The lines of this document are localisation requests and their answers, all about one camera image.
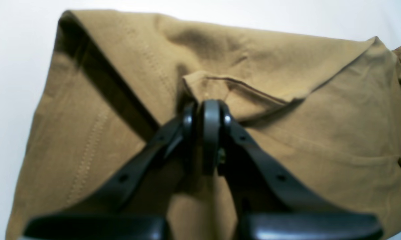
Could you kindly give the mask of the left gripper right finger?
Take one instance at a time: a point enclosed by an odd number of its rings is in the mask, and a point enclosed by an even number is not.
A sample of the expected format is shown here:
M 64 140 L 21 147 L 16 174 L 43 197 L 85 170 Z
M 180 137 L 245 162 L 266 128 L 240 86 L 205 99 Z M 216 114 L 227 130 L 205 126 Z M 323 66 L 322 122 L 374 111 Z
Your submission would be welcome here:
M 376 216 L 337 207 L 267 154 L 221 100 L 202 103 L 203 172 L 218 171 L 237 208 L 239 240 L 377 240 Z

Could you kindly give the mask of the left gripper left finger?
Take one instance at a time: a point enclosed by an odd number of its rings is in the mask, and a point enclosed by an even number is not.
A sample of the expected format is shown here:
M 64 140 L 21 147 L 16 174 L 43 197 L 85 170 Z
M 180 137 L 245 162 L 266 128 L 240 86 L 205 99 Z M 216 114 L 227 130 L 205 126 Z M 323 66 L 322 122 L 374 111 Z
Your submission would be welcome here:
M 121 216 L 148 171 L 180 156 L 185 172 L 191 162 L 197 104 L 162 126 L 144 149 L 130 159 L 94 193 L 62 211 L 32 219 L 23 232 L 24 240 L 167 240 L 169 225 L 164 217 Z

